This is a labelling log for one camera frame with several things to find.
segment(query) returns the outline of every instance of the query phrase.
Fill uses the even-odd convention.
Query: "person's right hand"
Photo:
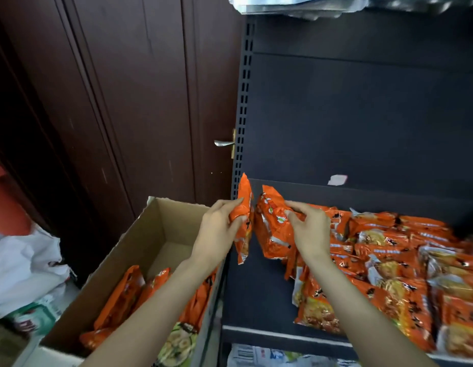
[[[294,242],[301,256],[307,260],[330,259],[330,218],[319,208],[307,203],[286,201],[295,211],[306,215],[301,221],[294,212],[286,210],[286,216],[294,228]]]

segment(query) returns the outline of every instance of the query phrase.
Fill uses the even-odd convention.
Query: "white sticker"
[[[328,185],[344,185],[347,181],[347,175],[332,175]]]

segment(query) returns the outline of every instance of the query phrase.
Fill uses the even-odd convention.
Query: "person's left hand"
[[[240,225],[247,220],[238,216],[230,224],[229,215],[243,198],[233,201],[218,200],[204,215],[199,228],[191,259],[204,265],[209,271],[225,258],[230,250]]]

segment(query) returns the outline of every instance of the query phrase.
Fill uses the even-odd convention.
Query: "forearm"
[[[184,307],[212,271],[191,258],[82,363],[82,367],[152,365]]]
[[[312,258],[307,264],[364,366],[436,366],[369,303],[331,260]]]

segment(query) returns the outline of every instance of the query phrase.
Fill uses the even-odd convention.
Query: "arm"
[[[359,360],[367,367],[435,367],[422,350],[360,293],[330,259],[330,220],[306,203],[286,201],[306,214],[302,222],[286,214],[294,228],[296,246],[322,286]]]
[[[170,279],[109,336],[82,367],[146,367],[152,365],[187,302],[207,276],[225,258],[235,234],[246,220],[231,225],[228,215],[242,199],[216,202],[203,216],[191,257]]]

